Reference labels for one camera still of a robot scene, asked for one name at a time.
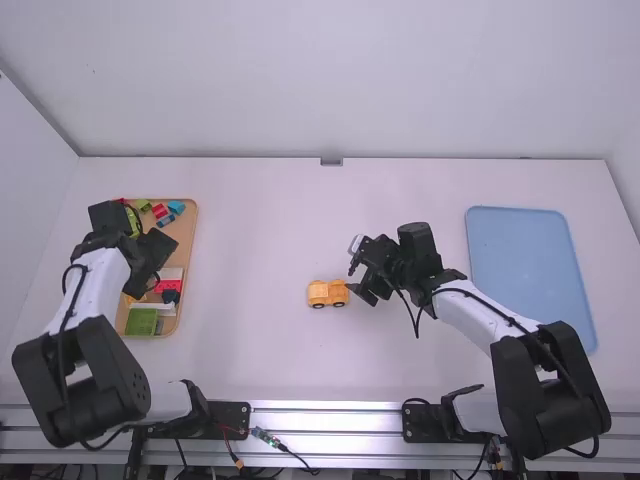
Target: metal rail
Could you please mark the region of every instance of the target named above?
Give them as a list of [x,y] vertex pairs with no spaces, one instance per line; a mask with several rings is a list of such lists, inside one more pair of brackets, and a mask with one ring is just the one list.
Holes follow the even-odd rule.
[[[251,424],[275,433],[312,467],[381,469],[473,469],[480,445],[407,444],[401,436],[400,403],[253,401]],[[556,452],[528,461],[530,470],[640,472],[640,413],[612,412],[611,432],[601,437],[600,454],[593,460]],[[94,453],[79,445],[51,446],[28,405],[0,405],[1,463],[124,464],[131,434],[123,434],[105,450]],[[231,466],[221,441],[181,442],[190,465]],[[298,460],[264,442],[249,438],[233,442],[248,466],[299,467]],[[578,448],[589,451],[591,441]],[[508,455],[505,455],[507,467]],[[143,463],[179,465],[172,440],[149,440]]]

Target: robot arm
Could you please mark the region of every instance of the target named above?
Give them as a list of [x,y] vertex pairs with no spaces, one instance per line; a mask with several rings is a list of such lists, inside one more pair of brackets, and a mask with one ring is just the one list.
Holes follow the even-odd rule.
[[[442,398],[455,435],[507,435],[527,458],[536,459],[607,432],[611,415],[575,330],[522,317],[480,292],[462,273],[444,269],[431,228],[398,228],[399,242],[358,235],[349,247],[349,275],[367,267],[360,283],[348,284],[375,306],[378,298],[406,290],[433,318],[453,326],[491,358],[495,395],[482,385]],[[542,368],[557,378],[538,379]]]
[[[122,204],[105,203],[126,220]],[[86,440],[123,424],[161,423],[188,431],[208,418],[207,402],[193,383],[150,384],[114,329],[120,293],[141,298],[177,243],[156,229],[134,240],[122,223],[110,225],[76,246],[53,320],[42,336],[18,345],[12,355],[38,423],[57,447],[88,445]],[[68,383],[84,365],[89,376]]]

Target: yellow toy car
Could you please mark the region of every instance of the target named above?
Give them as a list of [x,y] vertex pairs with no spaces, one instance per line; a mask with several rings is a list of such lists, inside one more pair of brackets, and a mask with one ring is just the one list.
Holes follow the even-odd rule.
[[329,283],[315,280],[309,284],[307,297],[309,306],[313,308],[322,308],[325,305],[344,307],[349,303],[349,289],[344,280]]

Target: black cable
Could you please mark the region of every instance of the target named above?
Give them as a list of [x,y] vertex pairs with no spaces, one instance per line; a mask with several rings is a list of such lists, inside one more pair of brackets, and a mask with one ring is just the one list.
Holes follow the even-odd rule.
[[255,477],[253,475],[246,476],[246,475],[242,475],[241,474],[241,475],[232,475],[231,477],[227,477],[227,480],[247,480],[247,479],[250,479],[250,480],[274,480],[275,478],[278,477],[278,475],[280,475],[284,471],[284,468],[285,467],[282,467],[282,468],[278,469],[276,471],[276,473],[274,473],[272,475],[269,475],[268,477]]
[[[491,310],[493,313],[495,313],[496,315],[500,316],[510,326],[516,327],[518,330],[520,330],[522,333],[524,333],[527,336],[527,338],[530,338],[531,340],[533,340],[533,342],[540,349],[540,351],[551,361],[551,363],[553,363],[553,366],[558,371],[558,374],[567,382],[567,384],[569,385],[569,388],[571,388],[571,390],[573,391],[574,395],[576,397],[578,397],[578,398],[582,397],[582,394],[580,393],[580,389],[578,388],[578,386],[574,382],[574,380],[571,377],[571,375],[569,374],[569,372],[567,372],[567,369],[564,368],[562,363],[560,363],[560,360],[558,360],[558,358],[547,347],[544,346],[544,344],[540,341],[540,339],[536,335],[532,335],[532,332],[530,332],[529,330],[524,328],[515,318],[507,315],[506,313],[504,313],[500,309],[494,307],[489,302],[487,302],[486,300],[478,297],[477,295],[473,294],[472,292],[470,292],[468,290],[464,290],[462,288],[441,288],[439,290],[436,290],[435,292],[432,292],[430,298],[433,298],[437,294],[444,293],[444,292],[462,293],[466,297],[473,298],[476,302],[480,303],[481,305],[484,305],[486,308]],[[566,448],[564,448],[564,450],[566,450],[566,451],[568,451],[570,453],[573,453],[574,455],[578,455],[579,457],[582,457],[582,458],[595,458],[598,455],[598,451],[600,450],[600,440],[598,439],[597,435],[593,436],[593,449],[589,453],[581,452],[581,451],[576,450],[575,448],[571,448],[571,447],[566,447]]]
[[416,324],[416,319],[413,316],[413,312],[411,311],[411,307],[409,306],[409,302],[407,302],[407,299],[404,298],[404,295],[402,294],[402,292],[400,291],[400,289],[398,287],[396,287],[395,285],[392,285],[392,286],[393,286],[393,289],[398,294],[398,296],[400,297],[400,300],[403,301],[404,306],[407,307],[407,312],[409,312],[409,317],[411,318],[411,325],[413,326],[413,334],[416,336],[416,338],[420,338],[420,332],[418,331],[418,325]]
[[312,477],[316,477],[320,475],[321,470],[319,468],[311,468],[307,463],[307,461],[304,458],[302,458],[300,455],[298,455],[297,453],[293,453],[291,450],[289,450],[289,454],[293,455],[304,464],[305,468],[301,468],[300,469],[301,471],[303,471],[304,473],[310,474]]
[[478,474],[480,467],[482,466],[482,462],[484,461],[484,456],[487,453],[487,447],[489,446],[490,443],[491,443],[491,437],[489,437],[489,439],[485,442],[484,447],[482,447],[480,460],[478,460],[478,465],[476,465],[476,468],[471,475],[469,475],[467,478],[462,478],[460,475],[458,475],[458,472],[456,472],[455,470],[452,470],[453,474],[460,480],[471,480],[473,477],[475,477]]
[[582,458],[596,458],[596,455],[598,455],[598,452],[600,451],[600,439],[597,435],[593,437],[593,449],[589,453],[581,452],[580,450],[576,450],[571,447],[566,447],[565,450]]
[[37,478],[48,478],[48,479],[55,479],[55,477],[53,477],[52,475],[54,473],[56,473],[58,470],[60,470],[64,465],[60,464],[57,467],[52,468],[51,470],[49,470],[48,472],[46,472],[44,475],[40,475],[40,474],[36,474],[36,473],[32,473],[31,476],[33,477],[37,477]]
[[311,475],[311,476],[313,476],[313,477],[315,477],[315,476],[317,476],[317,475],[320,475],[321,470],[320,470],[319,468],[311,468],[311,467],[309,466],[309,464],[306,462],[306,460],[305,460],[304,458],[302,458],[302,457],[301,457],[300,455],[298,455],[297,453],[292,452],[291,450],[289,450],[289,447],[287,447],[284,443],[281,443],[280,445],[278,445],[278,447],[277,447],[277,448],[278,448],[278,450],[280,450],[281,452],[288,453],[289,455],[291,455],[291,456],[293,456],[293,457],[297,458],[298,460],[300,460],[300,461],[304,464],[304,466],[305,466],[305,468],[300,468],[300,469],[299,469],[299,470],[301,470],[302,472],[304,472],[304,473],[308,473],[308,474],[310,474],[310,475]]
[[184,451],[182,450],[182,445],[180,445],[180,440],[178,440],[177,438],[174,438],[174,441],[176,442],[176,447],[178,447],[178,453],[180,453],[180,460],[182,460],[182,470],[180,470],[178,472],[178,474],[173,477],[173,480],[178,480],[178,477],[180,477],[180,475],[182,475],[184,472],[187,471],[187,468],[189,468],[189,466],[187,465],[187,459],[184,456]]
[[408,403],[422,403],[423,405],[426,405],[428,407],[431,406],[431,403],[426,401],[424,398],[412,397],[412,398],[407,398],[404,402],[402,402],[402,410],[404,410],[404,407]]
[[71,409],[71,401],[69,400],[69,387],[67,386],[67,379],[66,379],[65,370],[64,370],[64,361],[63,361],[64,342],[62,337],[64,335],[64,330],[67,326],[67,323],[69,323],[69,320],[74,315],[73,309],[75,308],[76,303],[78,301],[78,296],[80,295],[80,290],[82,290],[82,285],[84,284],[85,278],[87,277],[89,268],[86,265],[73,263],[65,269],[64,273],[62,274],[62,287],[65,294],[66,294],[67,274],[74,268],[80,269],[81,275],[80,275],[80,280],[78,281],[78,285],[76,286],[76,290],[75,292],[73,292],[73,296],[71,297],[71,303],[69,303],[69,308],[64,314],[62,323],[60,324],[60,329],[58,330],[58,338],[56,341],[57,354],[58,354],[58,374],[60,377],[59,380],[60,380],[60,390],[62,391],[62,401],[65,406],[67,417],[69,418],[71,433],[77,438],[80,445],[82,445],[85,449],[89,450],[90,452],[97,452],[105,448],[107,445],[109,445],[122,432],[129,430],[130,427],[128,426],[120,427],[107,440],[105,440],[100,445],[96,445],[96,446],[90,445],[85,439],[80,437],[80,432],[78,431],[75,417],[73,416],[73,411]]

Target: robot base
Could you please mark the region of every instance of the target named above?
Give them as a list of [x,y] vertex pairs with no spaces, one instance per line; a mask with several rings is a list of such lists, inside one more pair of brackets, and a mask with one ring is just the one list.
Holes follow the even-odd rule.
[[407,443],[485,443],[486,434],[460,433],[441,405],[405,404],[402,437]]
[[147,438],[178,438],[192,440],[224,440],[223,430],[218,426],[224,425],[233,430],[226,429],[228,440],[246,440],[249,436],[249,419],[251,417],[251,405],[247,402],[215,402],[208,401],[212,421],[204,425],[195,435],[169,435],[166,432],[157,432],[153,428],[147,431]]

